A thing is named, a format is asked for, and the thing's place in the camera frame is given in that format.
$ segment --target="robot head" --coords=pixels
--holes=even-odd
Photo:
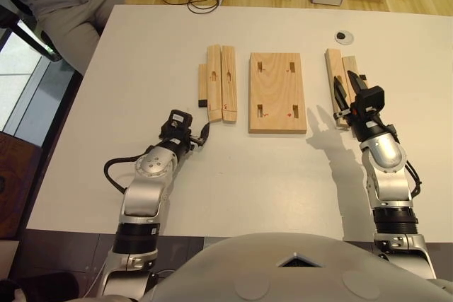
[[[438,286],[354,245],[262,233],[210,246],[140,302],[451,300]]]

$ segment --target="gray pants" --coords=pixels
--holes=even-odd
[[[40,16],[38,22],[61,56],[83,75],[114,5],[124,1],[89,0]]]

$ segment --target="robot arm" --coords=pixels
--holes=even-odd
[[[151,272],[157,259],[161,202],[173,181],[178,162],[194,145],[202,146],[209,135],[191,136],[192,116],[172,110],[161,128],[162,141],[135,163],[135,176],[125,190],[112,250],[108,253],[98,296],[121,295],[139,300],[157,283]]]
[[[349,71],[355,102],[349,107],[340,80],[334,81],[334,93],[339,108],[336,119],[344,117],[361,142],[362,164],[367,171],[369,205],[373,211],[377,232],[374,242],[382,252],[380,257],[417,274],[435,279],[423,235],[418,234],[413,212],[413,196],[420,192],[420,179],[407,161],[393,126],[385,126],[379,112],[384,107],[384,90],[367,88],[362,79]],[[410,191],[407,171],[413,175],[415,190]]]

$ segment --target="person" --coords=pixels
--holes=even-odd
[[[114,5],[125,0],[19,1],[31,9],[63,58],[83,75]]]

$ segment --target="mortise slot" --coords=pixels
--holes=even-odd
[[[299,106],[293,105],[292,106],[292,113],[294,118],[299,118]]]

